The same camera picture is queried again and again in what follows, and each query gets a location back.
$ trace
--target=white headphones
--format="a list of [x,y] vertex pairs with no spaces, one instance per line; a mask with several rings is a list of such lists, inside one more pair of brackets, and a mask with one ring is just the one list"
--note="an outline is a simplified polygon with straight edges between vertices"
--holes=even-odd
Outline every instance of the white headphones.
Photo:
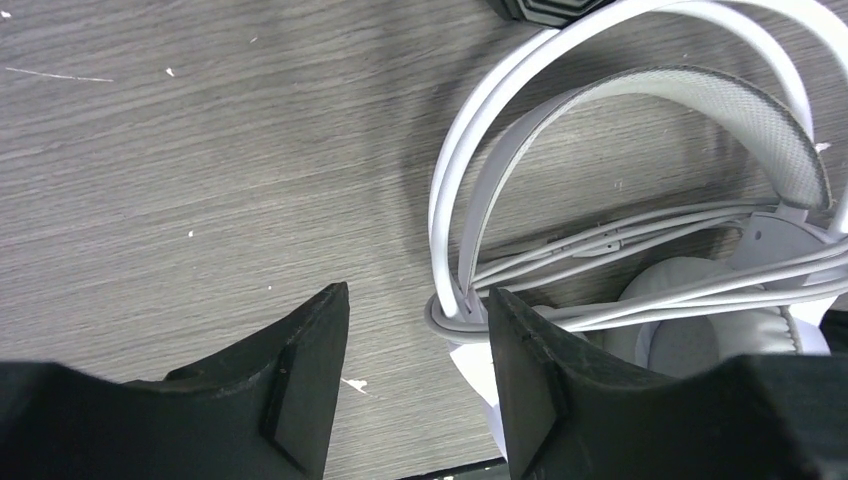
[[[760,6],[797,21],[830,49],[848,76],[848,27],[816,1],[727,2]],[[448,264],[452,210],[465,169],[496,116],[554,60],[598,33],[652,11],[701,18],[741,37],[777,74],[788,108],[743,80],[694,66],[631,70],[545,102],[515,122],[486,159],[471,195],[458,275],[453,276]],[[541,131],[574,107],[628,94],[665,98],[722,125],[757,158],[779,199],[655,211],[478,267],[494,202]],[[830,206],[804,84],[771,35],[741,13],[710,1],[619,0],[565,30],[544,30],[531,38],[480,82],[454,119],[430,190],[436,295],[427,304],[425,320],[450,341],[451,357],[484,398],[490,428],[505,455],[483,289],[537,288],[698,231],[734,228],[743,235],[726,261],[675,258],[639,275],[618,302],[535,308],[571,332],[603,330],[601,346],[609,353],[674,376],[690,375],[742,353],[828,354],[818,326],[836,297],[848,292],[848,195],[828,230],[806,223],[806,218],[808,211]],[[525,277],[566,258],[584,261],[542,278]],[[681,318],[690,320],[672,321]]]

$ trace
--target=headphone ear cushion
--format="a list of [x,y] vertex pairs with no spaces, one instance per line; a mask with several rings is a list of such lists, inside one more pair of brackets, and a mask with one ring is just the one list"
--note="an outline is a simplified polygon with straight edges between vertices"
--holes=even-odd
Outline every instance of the headphone ear cushion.
[[[620,298],[639,297],[732,272],[729,266],[714,260],[672,258],[642,272]],[[740,293],[746,290],[761,287],[748,287]],[[817,329],[811,334],[821,335]],[[804,351],[795,320],[784,317],[779,308],[611,329],[604,332],[603,346],[622,360],[675,377],[701,372],[736,355]]]

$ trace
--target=black plastic object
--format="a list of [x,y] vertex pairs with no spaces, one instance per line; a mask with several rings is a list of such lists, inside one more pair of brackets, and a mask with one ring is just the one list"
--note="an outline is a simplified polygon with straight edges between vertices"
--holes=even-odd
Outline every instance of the black plastic object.
[[347,285],[330,285],[161,382],[2,363],[0,478],[321,478],[348,312]]
[[513,479],[848,478],[848,359],[745,356],[688,379],[626,363],[494,289]]
[[487,0],[506,20],[565,28],[616,0]]
[[400,480],[509,480],[509,468],[499,457]]
[[830,310],[824,314],[821,331],[831,353],[848,355],[848,312]]

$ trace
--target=table surface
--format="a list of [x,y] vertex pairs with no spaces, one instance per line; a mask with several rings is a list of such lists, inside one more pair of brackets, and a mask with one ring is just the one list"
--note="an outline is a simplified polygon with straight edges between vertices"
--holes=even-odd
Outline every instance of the table surface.
[[[848,18],[845,2],[825,3]],[[502,22],[482,0],[0,7],[11,14],[0,19],[4,358],[158,379],[344,280],[343,376],[367,381],[367,393],[340,386],[327,478],[391,479],[497,455],[480,401],[421,320],[433,292],[427,196],[464,98],[535,28]],[[845,81],[807,32],[746,11],[797,60],[841,195]],[[649,15],[544,71],[494,131],[568,88],[663,63],[711,66],[780,94],[733,36]],[[599,102],[542,135],[486,245],[768,192],[746,152],[701,116],[642,97]],[[684,243],[539,295],[609,300],[662,256],[726,251],[709,235]]]

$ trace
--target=white speck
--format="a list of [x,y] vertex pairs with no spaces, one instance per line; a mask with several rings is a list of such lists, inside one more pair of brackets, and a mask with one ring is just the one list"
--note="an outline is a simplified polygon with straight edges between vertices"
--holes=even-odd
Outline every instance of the white speck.
[[24,70],[21,68],[6,67],[10,72],[28,73],[30,75],[38,75],[39,77],[62,78],[64,80],[82,80],[84,82],[114,82],[111,78],[94,78],[94,77],[74,77],[72,75],[56,75],[55,73],[33,72],[32,70]]
[[361,394],[363,394],[363,395],[371,395],[370,393],[368,393],[368,392],[366,392],[365,390],[363,390],[363,388],[365,388],[366,386],[368,386],[368,382],[366,382],[365,380],[345,380],[345,379],[343,378],[343,379],[342,379],[342,381],[343,381],[343,382],[345,382],[346,384],[350,385],[350,386],[351,386],[351,387],[353,387],[353,388],[354,388],[357,392],[359,392],[359,393],[361,393]]

